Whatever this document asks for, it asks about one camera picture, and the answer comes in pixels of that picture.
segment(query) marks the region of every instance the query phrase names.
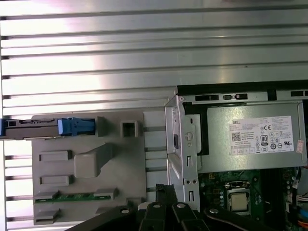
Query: power supply label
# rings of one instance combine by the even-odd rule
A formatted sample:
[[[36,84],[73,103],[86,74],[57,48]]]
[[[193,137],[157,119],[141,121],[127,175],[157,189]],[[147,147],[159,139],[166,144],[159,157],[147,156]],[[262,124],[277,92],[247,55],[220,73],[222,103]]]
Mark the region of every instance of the power supply label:
[[[229,131],[231,155],[294,151],[290,116],[235,119]]]

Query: metal case panel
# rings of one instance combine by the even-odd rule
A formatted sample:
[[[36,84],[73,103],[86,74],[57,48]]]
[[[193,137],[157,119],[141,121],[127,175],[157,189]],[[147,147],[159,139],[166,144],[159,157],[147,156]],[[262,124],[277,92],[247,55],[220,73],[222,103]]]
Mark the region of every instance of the metal case panel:
[[[295,149],[293,152],[231,155],[229,124],[233,120],[274,116],[291,116]],[[298,140],[305,140],[301,101],[209,108],[207,118],[210,134],[209,155],[201,157],[202,169],[199,173],[306,165],[306,147],[304,147],[303,154],[296,153]]]
[[[46,113],[157,110],[176,85],[307,79],[307,5],[306,0],[0,1],[1,114],[29,119]],[[200,61],[195,50],[206,51],[207,60]],[[162,54],[179,62],[164,57],[162,63]],[[29,63],[33,60],[44,65]],[[20,75],[7,75],[13,72]],[[147,128],[152,132],[158,126],[165,125]],[[166,156],[164,144],[156,144],[145,147],[148,162]],[[5,141],[0,148],[6,167],[0,172],[0,230],[6,230],[6,221],[9,230],[32,230],[31,144]],[[161,176],[162,167],[147,169],[150,176]],[[155,200],[155,192],[147,194]]]
[[[168,184],[175,186],[178,199],[191,208],[200,210],[197,172],[197,139],[188,140],[189,133],[196,137],[199,124],[192,124],[194,115],[185,115],[183,97],[174,97],[165,108],[167,132]]]

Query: qr code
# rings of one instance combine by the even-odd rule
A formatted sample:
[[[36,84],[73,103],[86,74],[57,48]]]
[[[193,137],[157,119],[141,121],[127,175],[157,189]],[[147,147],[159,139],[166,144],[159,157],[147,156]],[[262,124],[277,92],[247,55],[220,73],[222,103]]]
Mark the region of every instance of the qr code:
[[[232,133],[232,141],[241,141],[241,133],[240,132]]]

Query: green circuit board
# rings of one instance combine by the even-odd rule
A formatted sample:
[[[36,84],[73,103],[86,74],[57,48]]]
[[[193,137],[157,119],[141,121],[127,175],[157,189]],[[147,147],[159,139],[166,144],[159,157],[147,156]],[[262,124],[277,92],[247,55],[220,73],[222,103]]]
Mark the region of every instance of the green circuit board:
[[[284,210],[287,211],[288,201],[292,193],[293,177],[295,176],[294,168],[281,168],[280,179],[277,180],[280,189],[275,193],[282,193],[282,201]],[[262,195],[262,177],[261,170],[244,170],[232,172],[217,172],[204,173],[199,175],[200,192],[205,196],[206,202],[210,204],[219,205],[225,209],[230,209],[230,188],[227,186],[230,183],[243,183],[246,188],[239,186],[246,190],[249,204],[249,211],[244,216],[252,218],[256,221],[266,223],[266,212],[270,210],[270,205]],[[286,231],[299,231],[299,227],[288,221],[288,213],[285,212],[285,229]]]
[[[249,209],[247,209],[249,211],[246,216],[256,221],[263,221],[264,201],[261,195],[259,170],[206,173],[199,176],[200,190],[207,202],[225,209],[228,209],[230,201],[226,184],[236,181],[249,183],[246,189],[247,195],[249,195]]]
[[[57,194],[52,199],[37,199],[35,200],[35,203],[94,201],[94,200],[109,200],[109,199],[111,199],[111,196],[94,196],[93,193]]]

